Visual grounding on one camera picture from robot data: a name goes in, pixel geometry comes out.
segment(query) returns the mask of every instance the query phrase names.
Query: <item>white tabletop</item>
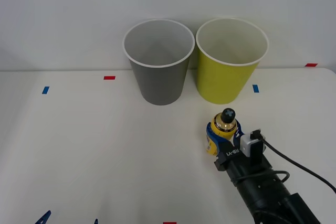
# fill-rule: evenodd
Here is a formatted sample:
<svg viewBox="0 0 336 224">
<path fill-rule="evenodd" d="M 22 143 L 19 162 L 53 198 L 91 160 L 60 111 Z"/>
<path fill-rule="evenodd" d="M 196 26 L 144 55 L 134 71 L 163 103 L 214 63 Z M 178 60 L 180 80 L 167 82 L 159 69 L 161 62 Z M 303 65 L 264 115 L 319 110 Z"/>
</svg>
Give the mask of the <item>white tabletop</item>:
<svg viewBox="0 0 336 224">
<path fill-rule="evenodd" d="M 33 224 L 47 210 L 48 224 L 253 223 L 205 152 L 206 125 L 227 106 L 203 100 L 194 74 L 176 102 L 155 106 L 132 71 L 1 72 L 0 223 Z M 274 147 L 336 184 L 335 105 L 330 70 L 257 69 L 228 106 L 243 131 L 261 128 Z M 291 193 L 334 223 L 329 187 L 270 149 L 265 155 L 291 173 Z"/>
</svg>

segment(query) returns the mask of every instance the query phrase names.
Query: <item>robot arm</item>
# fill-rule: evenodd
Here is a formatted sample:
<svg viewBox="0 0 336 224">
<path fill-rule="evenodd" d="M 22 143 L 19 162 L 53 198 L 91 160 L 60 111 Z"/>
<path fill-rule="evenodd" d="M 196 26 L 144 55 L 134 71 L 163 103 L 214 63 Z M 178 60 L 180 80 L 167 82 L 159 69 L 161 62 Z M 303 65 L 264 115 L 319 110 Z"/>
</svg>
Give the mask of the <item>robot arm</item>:
<svg viewBox="0 0 336 224">
<path fill-rule="evenodd" d="M 320 223 L 298 193 L 290 194 L 284 186 L 289 178 L 285 171 L 273 170 L 263 155 L 264 136 L 260 130 L 218 143 L 215 165 L 227 171 L 237 187 L 255 223 L 318 224 Z M 285 174 L 280 179 L 277 174 Z"/>
</svg>

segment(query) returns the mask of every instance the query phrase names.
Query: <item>small bottle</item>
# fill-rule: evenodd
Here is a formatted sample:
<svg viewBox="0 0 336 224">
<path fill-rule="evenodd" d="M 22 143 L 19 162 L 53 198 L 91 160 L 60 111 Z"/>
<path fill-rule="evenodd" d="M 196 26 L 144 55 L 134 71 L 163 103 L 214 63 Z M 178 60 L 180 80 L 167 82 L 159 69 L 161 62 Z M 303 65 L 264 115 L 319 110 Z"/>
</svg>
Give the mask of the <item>small bottle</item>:
<svg viewBox="0 0 336 224">
<path fill-rule="evenodd" d="M 230 108 L 226 108 L 222 113 L 217 114 L 210 123 L 212 132 L 217 136 L 230 140 L 237 130 L 235 116 L 235 111 Z M 206 151 L 211 155 L 218 154 L 217 146 L 209 135 L 207 135 Z"/>
<path fill-rule="evenodd" d="M 211 121 L 211 129 L 216 135 L 230 140 L 237 128 L 235 116 L 236 112 L 233 109 L 226 108 Z"/>
</svg>

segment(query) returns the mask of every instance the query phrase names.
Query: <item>yellow paper cup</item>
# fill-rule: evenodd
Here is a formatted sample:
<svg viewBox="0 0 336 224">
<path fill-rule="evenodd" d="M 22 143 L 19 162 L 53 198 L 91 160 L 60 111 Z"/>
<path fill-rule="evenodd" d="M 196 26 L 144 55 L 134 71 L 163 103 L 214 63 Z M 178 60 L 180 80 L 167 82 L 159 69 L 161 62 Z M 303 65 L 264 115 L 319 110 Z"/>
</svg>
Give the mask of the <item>yellow paper cup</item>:
<svg viewBox="0 0 336 224">
<path fill-rule="evenodd" d="M 200 49 L 197 89 L 212 103 L 236 99 L 268 50 L 268 38 L 256 25 L 238 18 L 218 18 L 196 34 Z"/>
</svg>

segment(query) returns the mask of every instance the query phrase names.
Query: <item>blue clip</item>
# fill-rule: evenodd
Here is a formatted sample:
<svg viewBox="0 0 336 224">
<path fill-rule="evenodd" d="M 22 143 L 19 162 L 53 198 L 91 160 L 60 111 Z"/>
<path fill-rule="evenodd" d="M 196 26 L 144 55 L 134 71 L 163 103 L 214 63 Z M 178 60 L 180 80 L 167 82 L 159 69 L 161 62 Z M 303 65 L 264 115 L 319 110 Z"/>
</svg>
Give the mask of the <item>blue clip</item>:
<svg viewBox="0 0 336 224">
<path fill-rule="evenodd" d="M 47 211 L 35 224 L 45 224 L 51 215 L 51 211 Z"/>
</svg>

